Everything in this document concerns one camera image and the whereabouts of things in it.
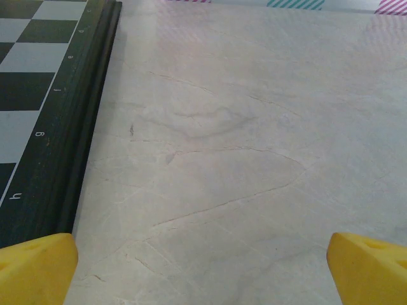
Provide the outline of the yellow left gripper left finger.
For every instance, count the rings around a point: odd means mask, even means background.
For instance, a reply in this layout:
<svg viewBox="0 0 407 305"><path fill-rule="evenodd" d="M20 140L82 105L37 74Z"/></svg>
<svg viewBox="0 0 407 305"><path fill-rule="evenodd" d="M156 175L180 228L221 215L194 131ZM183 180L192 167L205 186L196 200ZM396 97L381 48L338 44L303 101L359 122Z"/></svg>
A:
<svg viewBox="0 0 407 305"><path fill-rule="evenodd" d="M63 304L78 264L69 233L1 249L1 304Z"/></svg>

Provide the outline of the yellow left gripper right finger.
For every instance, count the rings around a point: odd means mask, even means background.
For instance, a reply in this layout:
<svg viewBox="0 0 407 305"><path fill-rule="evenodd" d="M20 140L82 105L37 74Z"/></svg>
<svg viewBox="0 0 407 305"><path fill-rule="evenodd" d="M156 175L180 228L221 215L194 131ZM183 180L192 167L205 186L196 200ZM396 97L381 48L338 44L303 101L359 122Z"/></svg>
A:
<svg viewBox="0 0 407 305"><path fill-rule="evenodd" d="M406 247L334 233L327 263L343 304L406 304Z"/></svg>

